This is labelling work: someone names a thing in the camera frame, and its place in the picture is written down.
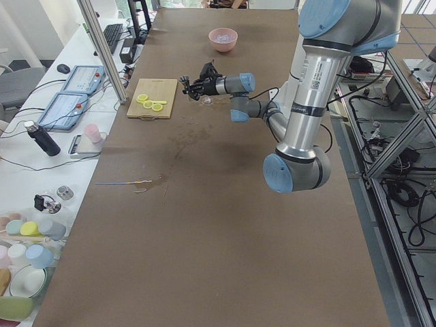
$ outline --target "black keyboard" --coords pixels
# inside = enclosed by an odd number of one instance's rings
[[[115,52],[122,30],[123,24],[111,24],[104,29],[103,35],[109,45],[110,53]]]

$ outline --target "black mouse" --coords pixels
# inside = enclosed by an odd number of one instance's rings
[[[61,63],[61,64],[57,65],[57,71],[59,73],[68,74],[70,69],[66,64]]]

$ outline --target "bowl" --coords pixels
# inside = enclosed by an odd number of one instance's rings
[[[9,292],[12,296],[32,298],[41,292],[46,280],[47,274],[45,269],[35,269],[32,266],[25,266],[12,278]]]
[[[233,29],[223,27],[209,32],[209,42],[218,52],[230,51],[236,45],[237,40],[238,34]]]

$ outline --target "white table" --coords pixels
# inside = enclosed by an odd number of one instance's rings
[[[104,27],[114,22],[120,22],[120,20],[103,20],[101,24]],[[113,54],[116,67],[119,71],[124,68],[124,64],[121,63],[118,55],[121,45],[122,42],[119,42]],[[70,68],[73,68],[75,65],[101,65],[99,57],[94,56],[93,53],[94,47],[89,36],[83,27],[80,26],[38,85],[50,82],[51,80],[66,79],[67,75],[57,71],[57,65],[60,63],[64,63]],[[62,82],[58,82],[41,87],[28,98],[22,109],[45,108],[53,95],[61,90],[62,85]],[[73,137],[76,134],[82,134],[84,127],[89,123],[94,123],[99,127],[100,131],[109,133],[119,102],[113,88],[108,87],[105,92],[100,91],[90,99],[88,106],[91,105],[92,107],[81,117],[72,130],[68,132],[50,132],[54,141],[61,148],[61,152],[54,157],[47,156],[27,135],[27,132],[24,132],[23,121],[37,121],[42,111],[25,110],[19,112],[9,124],[5,133],[0,137],[0,156],[35,169],[52,167],[67,161],[78,160],[72,159],[67,154]],[[24,133],[11,138],[4,138],[20,132]],[[59,186],[67,185],[73,190],[74,197],[70,201],[64,202],[64,207],[60,213],[66,211],[70,216],[71,222],[73,222],[97,165],[97,160],[98,157],[39,172],[0,160],[0,214],[18,212],[22,213],[28,220],[36,220],[37,217],[41,217],[41,213],[33,207],[35,194],[44,194],[46,192],[55,194]],[[32,315],[21,322],[19,326],[31,326],[36,315],[37,307]]]

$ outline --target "blue case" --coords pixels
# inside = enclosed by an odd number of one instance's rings
[[[45,129],[71,129],[84,114],[88,95],[83,93],[59,92],[41,114],[37,124]]]
[[[97,90],[104,77],[103,66],[77,65],[74,66],[61,92],[85,93],[91,95]]]

